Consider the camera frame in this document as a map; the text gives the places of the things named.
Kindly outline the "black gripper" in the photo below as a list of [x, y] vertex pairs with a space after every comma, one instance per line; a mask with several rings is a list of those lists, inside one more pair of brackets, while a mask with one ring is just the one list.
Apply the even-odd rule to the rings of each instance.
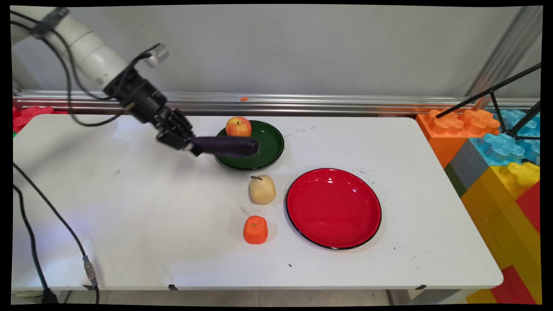
[[196, 157], [204, 152], [196, 145], [197, 136], [186, 116], [179, 109], [168, 108], [167, 98], [136, 69], [124, 69], [103, 92], [115, 98], [138, 121], [160, 130], [156, 136], [158, 142]]

